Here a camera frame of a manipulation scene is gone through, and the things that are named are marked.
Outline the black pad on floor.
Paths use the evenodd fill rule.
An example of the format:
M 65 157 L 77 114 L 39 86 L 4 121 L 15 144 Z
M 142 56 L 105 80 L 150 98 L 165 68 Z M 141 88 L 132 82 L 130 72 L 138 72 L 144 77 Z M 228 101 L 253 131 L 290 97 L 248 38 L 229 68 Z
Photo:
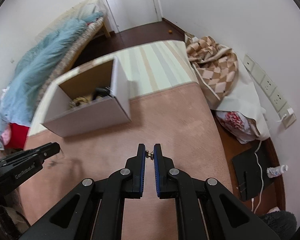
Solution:
M 248 149 L 233 157 L 235 175 L 238 182 L 240 199 L 243 202 L 257 197 L 261 191 L 262 180 L 264 189 L 274 182 L 274 178 L 267 176 L 267 168 L 272 167 L 266 147 L 261 145 L 254 154 L 257 146 Z

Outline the blue duvet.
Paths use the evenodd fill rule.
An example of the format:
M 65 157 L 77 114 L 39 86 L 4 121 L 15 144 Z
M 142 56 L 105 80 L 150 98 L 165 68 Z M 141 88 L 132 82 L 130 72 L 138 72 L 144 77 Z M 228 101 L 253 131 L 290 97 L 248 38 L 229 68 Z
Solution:
M 97 11 L 83 19 L 66 20 L 20 59 L 12 81 L 0 99 L 0 150 L 4 149 L 2 134 L 9 124 L 31 125 L 40 89 L 88 25 L 96 23 L 102 16 L 103 13 Z

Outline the dark fluffy item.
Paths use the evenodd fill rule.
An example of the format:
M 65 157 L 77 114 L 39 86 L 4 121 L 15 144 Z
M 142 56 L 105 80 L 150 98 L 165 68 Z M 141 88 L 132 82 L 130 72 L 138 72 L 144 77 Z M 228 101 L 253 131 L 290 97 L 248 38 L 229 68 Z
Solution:
M 275 211 L 259 217 L 280 239 L 291 239 L 296 232 L 297 221 L 293 213 Z

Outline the white cardboard box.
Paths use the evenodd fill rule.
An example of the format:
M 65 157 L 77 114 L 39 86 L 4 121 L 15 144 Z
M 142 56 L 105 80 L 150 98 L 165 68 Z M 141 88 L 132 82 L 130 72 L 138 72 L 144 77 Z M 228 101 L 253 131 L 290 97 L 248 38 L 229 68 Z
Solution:
M 97 87 L 109 87 L 110 95 L 93 100 Z M 58 84 L 42 125 L 66 138 L 130 121 L 129 81 L 111 57 Z

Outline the red white plastic bag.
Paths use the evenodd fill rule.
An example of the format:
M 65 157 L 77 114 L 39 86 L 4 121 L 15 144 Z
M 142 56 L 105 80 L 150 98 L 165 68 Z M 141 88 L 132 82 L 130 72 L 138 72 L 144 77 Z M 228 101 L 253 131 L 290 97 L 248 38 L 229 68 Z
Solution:
M 217 111 L 216 118 L 241 144 L 254 141 L 260 135 L 255 120 L 246 118 L 240 112 Z

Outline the black wristband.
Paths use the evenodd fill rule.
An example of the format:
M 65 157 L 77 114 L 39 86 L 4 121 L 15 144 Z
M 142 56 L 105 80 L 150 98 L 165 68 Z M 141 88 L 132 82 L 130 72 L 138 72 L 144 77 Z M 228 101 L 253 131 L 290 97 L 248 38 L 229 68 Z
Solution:
M 93 93 L 93 100 L 97 98 L 103 98 L 105 96 L 110 95 L 110 88 L 109 87 L 97 87 Z

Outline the pink and striped table mat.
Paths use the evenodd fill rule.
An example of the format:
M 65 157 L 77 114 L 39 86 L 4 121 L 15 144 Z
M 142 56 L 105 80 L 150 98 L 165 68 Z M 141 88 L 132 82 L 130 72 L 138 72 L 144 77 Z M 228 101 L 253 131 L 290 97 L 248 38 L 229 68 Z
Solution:
M 122 168 L 139 144 L 152 149 L 158 143 L 177 168 L 201 180 L 215 177 L 231 187 L 221 138 L 196 82 L 138 96 L 130 101 L 130 113 L 125 124 L 81 135 L 61 138 L 44 130 L 29 136 L 27 148 L 58 142 L 63 154 L 58 160 L 49 159 L 21 185 L 24 211 L 33 223 L 23 239 L 66 239 L 65 230 L 44 225 L 42 215 L 82 179 L 104 179 Z

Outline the checkered brown fabric bag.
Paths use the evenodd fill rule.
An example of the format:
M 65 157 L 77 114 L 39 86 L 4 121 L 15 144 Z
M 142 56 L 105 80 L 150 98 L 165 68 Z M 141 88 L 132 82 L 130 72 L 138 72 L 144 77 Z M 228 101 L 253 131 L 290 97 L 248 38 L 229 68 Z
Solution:
M 240 112 L 256 122 L 260 135 L 270 137 L 254 82 L 232 48 L 212 37 L 185 33 L 186 53 L 211 110 Z

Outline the white door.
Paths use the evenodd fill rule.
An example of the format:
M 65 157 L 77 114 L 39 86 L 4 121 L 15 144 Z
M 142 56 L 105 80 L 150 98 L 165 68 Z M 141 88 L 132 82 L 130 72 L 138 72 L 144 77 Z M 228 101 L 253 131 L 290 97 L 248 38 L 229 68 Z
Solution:
M 103 0 L 115 33 L 162 20 L 160 0 Z

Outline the wall socket strip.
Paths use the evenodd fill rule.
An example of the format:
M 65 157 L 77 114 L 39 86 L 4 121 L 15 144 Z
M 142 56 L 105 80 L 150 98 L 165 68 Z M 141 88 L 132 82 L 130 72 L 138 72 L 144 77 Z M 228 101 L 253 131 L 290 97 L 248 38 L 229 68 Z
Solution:
M 287 129 L 296 121 L 296 115 L 292 107 L 281 94 L 277 85 L 248 54 L 245 54 L 243 64 L 279 115 L 279 123 Z

